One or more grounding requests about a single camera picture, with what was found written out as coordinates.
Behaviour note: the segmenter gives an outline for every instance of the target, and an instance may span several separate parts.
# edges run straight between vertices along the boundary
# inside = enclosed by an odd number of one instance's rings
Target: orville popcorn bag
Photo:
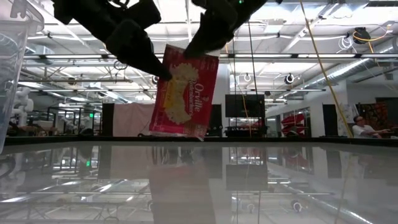
[[[218,57],[185,59],[183,49],[166,45],[163,64],[173,79],[159,80],[149,131],[203,138],[211,114]]]

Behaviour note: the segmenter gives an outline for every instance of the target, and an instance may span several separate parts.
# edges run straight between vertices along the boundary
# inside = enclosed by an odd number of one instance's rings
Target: ceiling
[[[36,36],[29,37],[28,47],[36,47],[38,45],[46,46],[53,51],[54,54],[73,55],[73,54],[108,54],[102,42],[96,40],[83,26],[76,21],[72,21],[69,25],[64,26],[53,17],[52,1],[43,0],[38,3],[29,0],[38,8],[45,19],[45,27],[42,32],[38,32]],[[200,21],[200,13],[203,12],[199,7],[192,3],[184,4],[181,0],[155,0],[159,8],[162,21],[146,29],[149,37],[154,43],[154,50],[157,54],[162,54],[166,44],[178,47],[186,47],[191,35],[194,35],[198,29]],[[304,1],[305,13],[307,18],[312,21],[312,33],[316,39],[318,51],[322,54],[335,53],[351,53],[367,52],[369,45],[353,44],[351,47],[344,48],[341,44],[347,33],[352,34],[355,27],[365,27],[372,38],[381,37],[377,41],[372,42],[377,45],[387,41],[397,32],[398,25],[398,7],[365,7],[366,1],[354,4],[345,4],[325,19],[318,19],[318,15],[326,7],[326,3],[322,1]],[[221,54],[264,54],[264,53],[314,53],[312,41],[308,34],[297,37],[305,29],[305,20],[299,3],[287,1],[281,5],[269,2],[260,10],[252,15],[249,24],[244,24],[235,33],[234,42],[230,42],[223,49]],[[66,60],[57,60],[56,62],[67,62]],[[152,75],[136,70],[135,68],[127,68],[124,71],[113,69],[112,63],[106,66],[85,66],[87,60],[72,60],[69,63],[82,63],[79,67],[44,67],[42,63],[33,61],[25,61],[24,70],[32,72],[27,76],[22,74],[21,80],[26,79],[42,79],[52,74],[51,79],[100,79],[102,82],[92,83],[100,88],[117,88],[117,89],[155,89],[152,84]],[[235,74],[237,84],[240,88],[254,88],[253,71],[256,74],[256,84],[258,88],[291,88],[284,84],[284,77],[291,73],[296,78],[293,86],[303,84],[311,78],[321,73],[319,64],[316,61],[267,61],[262,62],[237,60],[235,64],[232,61],[224,62],[229,65],[230,74]],[[328,69],[335,66],[334,61],[324,60],[323,66]],[[105,80],[118,79],[119,82],[104,82]],[[89,83],[77,83],[69,85],[67,83],[51,83],[57,88],[85,88]],[[152,102],[155,98],[153,93],[139,93],[138,91],[120,92],[118,96],[126,101]],[[91,100],[98,99],[94,93],[80,96],[88,97]]]

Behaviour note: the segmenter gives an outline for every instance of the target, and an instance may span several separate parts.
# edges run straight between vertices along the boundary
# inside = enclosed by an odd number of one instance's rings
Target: robotic arm
[[[198,32],[184,51],[186,58],[199,57],[222,49],[234,37],[234,32],[248,21],[267,0],[192,0],[206,9],[200,15]]]
[[[54,16],[64,24],[77,20],[122,63],[151,73],[164,80],[171,74],[154,55],[144,29],[160,22],[160,12],[153,0],[140,0],[127,7],[120,0],[52,0]]]
[[[12,105],[11,114],[17,114],[19,116],[19,126],[25,126],[27,120],[27,112],[33,111],[33,100],[29,99],[30,89],[27,87],[18,88],[16,97]]]
[[[122,63],[151,73],[164,80],[171,74],[154,55],[153,44],[145,32],[160,22],[153,0],[52,0],[54,16],[64,24],[72,19],[88,29]],[[206,9],[200,27],[184,52],[186,58],[199,57],[221,49],[237,28],[246,22],[267,0],[192,0]]]

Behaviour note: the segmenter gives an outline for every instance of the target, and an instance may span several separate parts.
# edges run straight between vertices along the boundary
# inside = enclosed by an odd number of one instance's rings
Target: pillar
[[[223,121],[223,132],[228,126],[228,118],[225,117],[225,95],[229,94],[229,69],[227,64],[219,64],[217,71],[216,86],[213,95],[213,104],[221,104],[221,116]]]

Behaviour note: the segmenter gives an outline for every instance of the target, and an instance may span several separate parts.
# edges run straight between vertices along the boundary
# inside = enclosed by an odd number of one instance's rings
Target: seated person
[[[353,126],[354,138],[381,138],[381,133],[388,133],[388,129],[375,131],[372,127],[365,124],[365,119],[361,116],[354,118],[355,125]]]

